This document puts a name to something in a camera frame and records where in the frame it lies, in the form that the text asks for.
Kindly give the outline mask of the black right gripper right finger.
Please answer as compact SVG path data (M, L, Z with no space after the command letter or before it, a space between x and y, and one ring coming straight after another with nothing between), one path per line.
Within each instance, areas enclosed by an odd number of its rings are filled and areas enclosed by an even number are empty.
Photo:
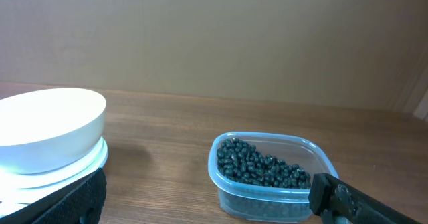
M419 224L328 173L312 177L308 200L323 223L345 219L353 224Z

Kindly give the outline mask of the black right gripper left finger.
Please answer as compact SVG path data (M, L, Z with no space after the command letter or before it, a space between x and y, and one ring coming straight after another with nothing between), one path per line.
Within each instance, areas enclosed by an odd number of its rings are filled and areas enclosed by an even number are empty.
M1 218L1 224L97 224L106 200L102 168Z

